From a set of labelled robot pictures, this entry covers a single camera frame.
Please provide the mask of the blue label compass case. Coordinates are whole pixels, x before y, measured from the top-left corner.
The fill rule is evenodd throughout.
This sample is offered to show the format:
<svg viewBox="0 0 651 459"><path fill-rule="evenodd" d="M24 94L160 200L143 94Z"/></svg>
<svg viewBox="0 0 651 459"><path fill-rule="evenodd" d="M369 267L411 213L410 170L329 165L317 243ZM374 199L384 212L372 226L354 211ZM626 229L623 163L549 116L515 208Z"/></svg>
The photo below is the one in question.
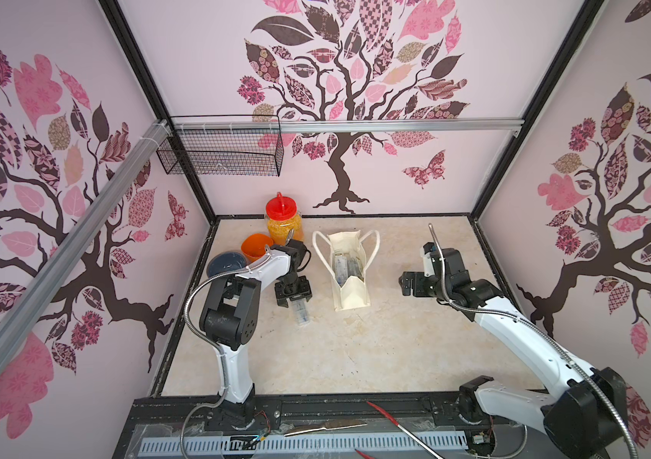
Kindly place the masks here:
<svg viewBox="0 0 651 459"><path fill-rule="evenodd" d="M348 268L346 267L346 262L348 262L348 256L345 254L335 254L333 270L336 281L340 287L343 287L344 283L348 281Z"/></svg>
<svg viewBox="0 0 651 459"><path fill-rule="evenodd" d="M304 298L294 300L291 307L298 325L304 326L310 323L310 315L307 311L307 301Z"/></svg>

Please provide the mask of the gold label compass case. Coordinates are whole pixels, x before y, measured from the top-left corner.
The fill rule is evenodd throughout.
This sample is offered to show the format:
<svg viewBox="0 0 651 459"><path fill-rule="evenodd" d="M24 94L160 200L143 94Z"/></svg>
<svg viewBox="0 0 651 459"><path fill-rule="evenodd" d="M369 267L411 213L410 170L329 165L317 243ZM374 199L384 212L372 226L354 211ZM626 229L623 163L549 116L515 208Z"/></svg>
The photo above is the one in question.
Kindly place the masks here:
<svg viewBox="0 0 651 459"><path fill-rule="evenodd" d="M364 267L360 258L356 256L350 256L348 262L346 262L346 267L348 268L348 277L355 277L360 280L364 280Z"/></svg>

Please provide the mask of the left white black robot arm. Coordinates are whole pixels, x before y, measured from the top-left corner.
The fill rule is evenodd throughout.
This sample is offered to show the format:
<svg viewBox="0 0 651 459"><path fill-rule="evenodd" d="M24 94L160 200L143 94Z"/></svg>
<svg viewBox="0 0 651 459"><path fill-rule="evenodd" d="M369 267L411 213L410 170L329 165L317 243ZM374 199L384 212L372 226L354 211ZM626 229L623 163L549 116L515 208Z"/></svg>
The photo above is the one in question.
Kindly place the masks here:
<svg viewBox="0 0 651 459"><path fill-rule="evenodd" d="M246 424L255 418L256 390L249 370L247 345L254 338L262 292L274 288L277 306L293 311L301 323L309 316L306 305L312 289L304 267L311 252L302 241L267 247L265 254L240 270L210 279L210 288L195 331L214 346L223 389L220 407Z"/></svg>

